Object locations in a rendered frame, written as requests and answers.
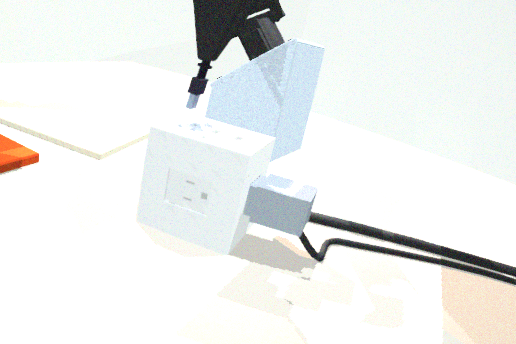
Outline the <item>orange rectangular block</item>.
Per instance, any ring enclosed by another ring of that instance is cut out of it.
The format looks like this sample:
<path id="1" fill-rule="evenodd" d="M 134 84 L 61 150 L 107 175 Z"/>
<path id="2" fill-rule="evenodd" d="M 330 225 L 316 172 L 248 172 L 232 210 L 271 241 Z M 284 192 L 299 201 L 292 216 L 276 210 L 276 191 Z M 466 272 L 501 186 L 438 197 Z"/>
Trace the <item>orange rectangular block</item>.
<path id="1" fill-rule="evenodd" d="M 39 162 L 39 153 L 0 133 L 0 174 Z"/>

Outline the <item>grey plug with black cable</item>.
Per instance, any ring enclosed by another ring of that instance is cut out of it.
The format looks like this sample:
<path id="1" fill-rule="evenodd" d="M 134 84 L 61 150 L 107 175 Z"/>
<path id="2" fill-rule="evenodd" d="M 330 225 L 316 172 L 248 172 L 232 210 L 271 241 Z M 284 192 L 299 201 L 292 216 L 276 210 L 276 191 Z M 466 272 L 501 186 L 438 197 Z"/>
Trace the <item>grey plug with black cable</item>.
<path id="1" fill-rule="evenodd" d="M 306 226 L 318 192 L 317 186 L 303 184 L 275 174 L 267 177 L 258 176 L 249 187 L 243 215 L 249 216 L 249 222 L 297 236 L 307 253 L 316 261 L 324 261 L 328 246 L 337 244 L 351 248 L 365 249 L 377 253 L 406 257 L 409 259 L 452 267 L 474 274 L 491 277 L 516 285 L 516 279 L 494 273 L 478 267 L 440 259 L 432 256 L 386 248 L 383 246 L 361 243 L 341 238 L 328 238 L 318 252 L 313 248 L 303 230 Z"/>

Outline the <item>black usb plug with silver metal tip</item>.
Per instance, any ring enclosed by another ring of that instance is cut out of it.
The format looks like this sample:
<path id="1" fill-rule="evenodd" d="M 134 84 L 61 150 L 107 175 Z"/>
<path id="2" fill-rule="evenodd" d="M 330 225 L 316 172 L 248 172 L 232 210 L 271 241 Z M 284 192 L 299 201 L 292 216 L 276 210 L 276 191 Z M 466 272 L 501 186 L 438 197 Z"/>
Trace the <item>black usb plug with silver metal tip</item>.
<path id="1" fill-rule="evenodd" d="M 208 69 L 212 69 L 213 66 L 210 65 L 211 62 L 203 61 L 198 63 L 199 66 L 198 73 L 196 77 L 192 77 L 191 83 L 187 89 L 187 93 L 189 94 L 186 108 L 194 109 L 197 106 L 200 94 L 204 94 L 206 89 L 208 79 L 206 78 Z"/>

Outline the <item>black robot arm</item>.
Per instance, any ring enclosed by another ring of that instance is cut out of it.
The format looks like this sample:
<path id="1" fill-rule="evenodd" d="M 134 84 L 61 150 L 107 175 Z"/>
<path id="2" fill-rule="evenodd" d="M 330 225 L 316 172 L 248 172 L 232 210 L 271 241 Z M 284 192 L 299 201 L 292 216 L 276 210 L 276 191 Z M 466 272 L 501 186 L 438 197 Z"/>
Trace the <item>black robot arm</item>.
<path id="1" fill-rule="evenodd" d="M 285 16 L 279 0 L 262 0 L 251 14 L 265 9 L 269 11 L 247 18 L 232 37 L 238 36 L 249 61 L 285 43 L 276 25 Z"/>

